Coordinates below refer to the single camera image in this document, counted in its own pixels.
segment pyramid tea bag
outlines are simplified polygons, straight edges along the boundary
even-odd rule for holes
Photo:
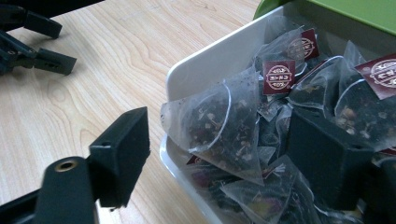
[[[301,29],[288,31],[270,44],[263,45],[253,59],[254,67],[261,74],[259,81],[261,99],[258,112],[268,121],[273,119],[277,110],[285,104],[281,100],[288,95],[296,71],[305,67],[301,31]],[[276,74],[276,68],[285,72]]]
[[[196,192],[211,206],[216,214],[228,217],[233,223],[249,223],[248,217],[239,204],[227,197],[221,187],[240,180],[196,156],[191,156],[187,164],[180,166],[180,170],[187,177],[192,178]]]
[[[276,111],[276,116],[271,121],[261,118],[259,122],[259,147],[266,147],[267,150],[268,147],[273,147],[275,159],[285,152],[291,110],[289,105],[284,104]]]
[[[298,175],[299,171],[289,157],[283,156],[263,171],[263,186],[240,180],[221,190],[238,202],[254,223],[277,223],[288,207]]]
[[[257,155],[258,76],[228,77],[209,90],[162,107],[163,128],[182,149],[220,169],[261,183]]]
[[[340,60],[341,56],[332,57],[302,77],[292,87],[288,96],[289,102],[292,105],[319,109],[326,118],[332,117],[340,79],[336,64]]]
[[[341,74],[339,82],[339,95],[354,82],[362,79],[361,74],[355,69],[358,64],[365,63],[366,60],[361,56],[358,48],[351,42],[346,43],[346,50],[344,52],[344,59],[337,63],[338,71]]]
[[[351,84],[335,107],[335,123],[374,150],[396,146],[396,96],[378,99],[364,79]]]
[[[321,223],[314,206],[314,194],[308,181],[299,173],[291,189],[288,206],[278,221],[279,224],[318,224]]]

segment green lid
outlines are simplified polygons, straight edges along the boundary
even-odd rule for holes
[[[262,0],[254,19],[281,6],[288,0]],[[364,22],[377,29],[396,35],[395,0],[308,0],[354,20]]]

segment black clamp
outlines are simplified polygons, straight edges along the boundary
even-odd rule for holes
[[[2,224],[94,224],[95,202],[120,208],[130,200],[149,157],[146,107],[121,115],[91,145],[90,156],[47,167],[41,189],[0,206]]]
[[[22,7],[0,5],[0,25],[4,29],[12,24],[52,38],[58,38],[62,29],[58,22]],[[69,75],[77,60],[47,49],[37,52],[4,31],[0,31],[0,56],[0,75],[11,72],[16,66]]]

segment black plastic bracket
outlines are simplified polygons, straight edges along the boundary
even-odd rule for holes
[[[320,201],[332,209],[354,210],[374,151],[318,111],[296,107],[290,120],[287,155]]]
[[[0,0],[1,4],[7,4],[11,7],[18,6],[27,11],[34,12],[46,18],[52,18],[66,12],[70,12],[82,7],[87,7],[92,4],[99,3],[103,0]],[[22,27],[22,22],[13,22],[13,24],[6,24],[4,31],[13,30]]]
[[[373,165],[363,185],[364,223],[396,223],[396,158]]]
[[[3,30],[9,25],[23,26],[26,29],[58,38],[62,25],[33,11],[12,5],[0,4],[0,24]]]
[[[50,165],[41,189],[0,206],[1,224],[97,223],[94,202],[126,206],[149,156],[146,107],[121,115],[90,146],[87,159]]]
[[[16,66],[69,75],[77,60],[47,49],[37,52],[4,31],[0,31],[0,57],[0,75]]]

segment red tea bag label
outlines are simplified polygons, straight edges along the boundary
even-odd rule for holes
[[[396,53],[355,67],[380,100],[396,95]]]
[[[301,33],[301,38],[297,38],[288,46],[288,56],[295,60],[308,61],[319,56],[317,38],[315,30],[309,29]]]
[[[289,93],[294,84],[295,61],[263,62],[264,95]]]
[[[388,156],[396,156],[396,147],[390,147],[384,150],[379,151],[381,154],[385,154]]]
[[[309,29],[302,32],[301,41],[303,43],[304,58],[306,61],[319,56],[318,42],[314,29]]]

